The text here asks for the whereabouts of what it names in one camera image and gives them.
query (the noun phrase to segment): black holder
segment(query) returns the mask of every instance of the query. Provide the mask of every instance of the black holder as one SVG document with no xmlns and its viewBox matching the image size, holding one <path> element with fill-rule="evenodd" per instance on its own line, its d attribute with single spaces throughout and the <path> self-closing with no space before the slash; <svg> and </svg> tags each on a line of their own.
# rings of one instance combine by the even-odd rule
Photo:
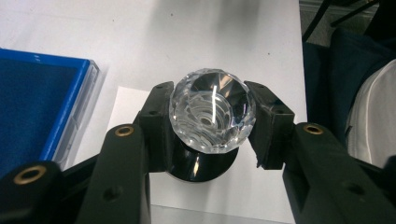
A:
<svg viewBox="0 0 396 224">
<path fill-rule="evenodd" d="M 294 114 L 272 92 L 246 84 L 257 105 L 249 136 L 257 166 L 284 169 L 296 223 L 396 223 L 395 156 L 383 169 L 355 160 L 326 128 L 294 125 Z M 200 182 L 226 172 L 237 150 L 206 155 L 172 131 L 172 89 L 172 82 L 154 87 L 133 124 L 107 133 L 99 156 L 64 172 L 54 162 L 38 161 L 6 175 L 0 223 L 148 224 L 149 173 Z"/>
</svg>

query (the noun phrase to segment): white object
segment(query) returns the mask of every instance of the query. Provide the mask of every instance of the white object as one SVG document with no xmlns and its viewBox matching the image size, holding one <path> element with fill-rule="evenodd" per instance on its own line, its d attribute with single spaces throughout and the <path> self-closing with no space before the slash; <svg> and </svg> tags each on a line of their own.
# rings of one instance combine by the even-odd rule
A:
<svg viewBox="0 0 396 224">
<path fill-rule="evenodd" d="M 351 156 L 383 167 L 396 155 L 396 60 L 372 74 L 356 96 L 347 127 Z"/>
</svg>

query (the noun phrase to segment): white surface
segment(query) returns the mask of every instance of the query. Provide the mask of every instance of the white surface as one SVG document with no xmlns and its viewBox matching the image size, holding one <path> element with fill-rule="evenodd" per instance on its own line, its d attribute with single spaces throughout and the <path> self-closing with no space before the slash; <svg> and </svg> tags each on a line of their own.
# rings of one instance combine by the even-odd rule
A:
<svg viewBox="0 0 396 224">
<path fill-rule="evenodd" d="M 280 224 L 279 222 L 202 213 L 158 205 L 151 206 L 151 222 L 152 224 Z"/>
<path fill-rule="evenodd" d="M 148 91 L 119 87 L 108 129 L 131 123 L 149 96 Z M 282 171 L 256 168 L 248 141 L 231 168 L 220 177 L 192 184 L 167 173 L 150 174 L 151 204 L 270 221 L 293 222 Z"/>
<path fill-rule="evenodd" d="M 3 0 L 0 48 L 89 58 L 106 73 L 79 151 L 69 158 L 78 163 L 100 151 L 118 86 L 150 91 L 156 84 L 176 83 L 204 67 L 266 85 L 296 113 L 296 121 L 305 121 L 299 16 L 297 0 Z M 285 205 L 284 195 L 279 196 L 284 188 L 278 183 L 280 172 L 253 169 L 251 157 L 238 156 L 236 162 L 245 164 L 238 169 L 247 171 L 250 181 L 255 174 L 265 176 L 263 180 L 237 185 L 239 180 L 230 176 L 237 171 L 230 170 L 214 182 L 191 185 L 196 192 L 195 208 L 233 213 L 238 211 L 231 204 L 237 204 L 240 212 L 252 217 L 264 213 L 291 221 L 289 204 Z M 154 196 L 162 185 L 159 182 L 169 178 L 153 176 L 154 203 L 160 200 L 158 194 Z M 218 182 L 235 186 L 219 189 Z M 267 214 L 264 207 L 247 211 L 247 198 L 228 197 L 249 195 L 252 188 L 268 192 L 268 198 L 260 201 L 274 208 L 273 214 Z M 227 197 L 215 201 L 212 190 Z M 162 195 L 161 200 L 173 198 L 172 193 Z"/>
<path fill-rule="evenodd" d="M 396 155 L 396 60 L 367 78 L 349 114 L 351 156 L 383 167 Z"/>
</svg>

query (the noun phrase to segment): screw hole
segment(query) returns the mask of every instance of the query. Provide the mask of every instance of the screw hole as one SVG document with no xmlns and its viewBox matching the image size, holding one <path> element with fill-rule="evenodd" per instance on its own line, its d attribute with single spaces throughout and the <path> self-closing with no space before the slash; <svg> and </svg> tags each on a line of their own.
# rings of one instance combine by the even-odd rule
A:
<svg viewBox="0 0 396 224">
<path fill-rule="evenodd" d="M 41 178 L 46 172 L 47 168 L 42 165 L 29 167 L 14 177 L 14 183 L 17 185 L 30 184 L 37 181 L 37 179 Z"/>
<path fill-rule="evenodd" d="M 319 127 L 312 125 L 312 124 L 305 125 L 304 130 L 306 132 L 312 133 L 312 134 L 323 134 L 323 130 L 321 130 Z"/>
<path fill-rule="evenodd" d="M 119 137 L 127 136 L 134 132 L 134 128 L 130 126 L 123 126 L 116 130 L 116 135 Z"/>
</svg>

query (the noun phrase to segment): crystal ball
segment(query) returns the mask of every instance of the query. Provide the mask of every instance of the crystal ball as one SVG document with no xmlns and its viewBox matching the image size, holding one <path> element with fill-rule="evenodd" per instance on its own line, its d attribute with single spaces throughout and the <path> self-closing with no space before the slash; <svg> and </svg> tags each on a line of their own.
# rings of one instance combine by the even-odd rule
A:
<svg viewBox="0 0 396 224">
<path fill-rule="evenodd" d="M 169 105 L 177 136 L 207 154 L 238 148 L 253 129 L 255 112 L 248 87 L 219 69 L 189 73 L 177 83 Z"/>
</svg>

